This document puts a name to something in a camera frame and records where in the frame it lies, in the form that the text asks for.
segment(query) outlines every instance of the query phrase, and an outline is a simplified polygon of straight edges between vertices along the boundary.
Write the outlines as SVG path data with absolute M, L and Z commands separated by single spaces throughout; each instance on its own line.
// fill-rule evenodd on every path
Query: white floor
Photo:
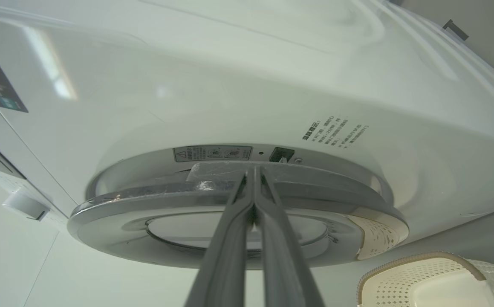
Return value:
M 0 203 L 6 198 L 0 190 Z M 356 306 L 369 270 L 400 257 L 444 250 L 494 263 L 494 214 L 352 264 L 314 268 L 328 307 Z M 106 255 L 0 207 L 0 307 L 182 307 L 196 270 Z M 263 306 L 261 272 L 248 272 L 246 306 Z

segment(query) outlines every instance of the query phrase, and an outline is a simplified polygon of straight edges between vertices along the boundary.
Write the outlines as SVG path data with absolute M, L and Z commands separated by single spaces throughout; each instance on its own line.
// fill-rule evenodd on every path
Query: washing machine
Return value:
M 0 0 L 8 207 L 195 268 L 255 169 L 312 266 L 490 214 L 494 69 L 381 0 Z

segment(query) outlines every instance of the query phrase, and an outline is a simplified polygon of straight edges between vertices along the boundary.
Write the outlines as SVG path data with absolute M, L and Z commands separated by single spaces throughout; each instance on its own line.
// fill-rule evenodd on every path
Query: perforated basket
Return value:
M 494 264 L 432 252 L 389 262 L 365 274 L 360 307 L 494 307 Z

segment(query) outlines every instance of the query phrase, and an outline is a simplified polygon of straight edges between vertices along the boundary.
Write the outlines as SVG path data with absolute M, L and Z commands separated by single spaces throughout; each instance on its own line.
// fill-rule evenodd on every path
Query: white plastic basket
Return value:
M 365 274 L 359 307 L 494 307 L 494 264 L 432 252 Z

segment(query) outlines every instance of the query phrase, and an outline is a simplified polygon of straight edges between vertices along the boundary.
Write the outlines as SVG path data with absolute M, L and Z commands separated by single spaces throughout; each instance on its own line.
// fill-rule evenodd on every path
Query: white wall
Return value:
M 494 0 L 405 0 L 402 6 L 440 26 L 452 19 L 470 36 L 465 45 L 494 68 Z
M 7 196 L 0 187 L 0 307 L 23 307 L 57 231 L 2 208 Z
M 381 256 L 313 273 L 327 307 L 356 306 L 356 285 L 369 270 L 416 253 L 444 250 L 494 263 L 494 214 Z M 196 270 L 127 261 L 59 235 L 26 307 L 182 307 Z M 261 272 L 247 273 L 248 307 L 263 306 Z

